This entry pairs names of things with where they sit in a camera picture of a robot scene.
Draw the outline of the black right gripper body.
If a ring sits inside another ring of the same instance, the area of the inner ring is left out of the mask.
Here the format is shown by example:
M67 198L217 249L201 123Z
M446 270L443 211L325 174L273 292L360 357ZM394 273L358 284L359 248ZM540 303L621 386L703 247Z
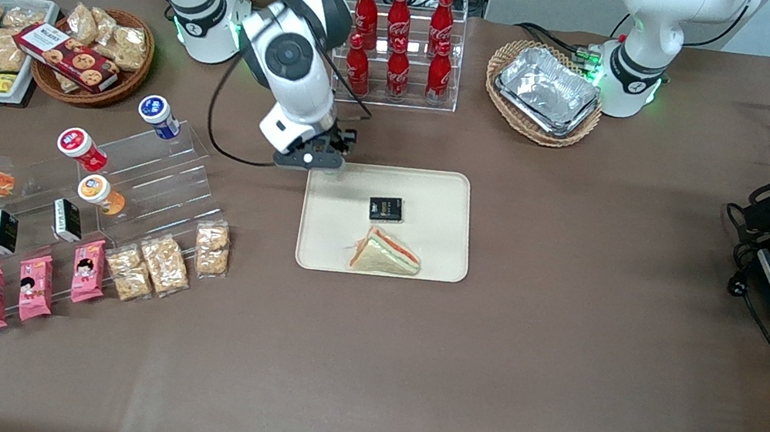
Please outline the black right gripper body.
M340 127L335 125L331 129L328 129L326 132L317 134L317 136L312 137L311 140L308 139L308 141L305 141L301 146L302 154L316 157L316 148L317 148L317 145L320 145L320 144L332 146L333 148L335 148L336 151L338 151L339 140L340 140L340 135L342 130L343 129L340 129ZM344 161L346 159L347 157L340 156L339 160Z

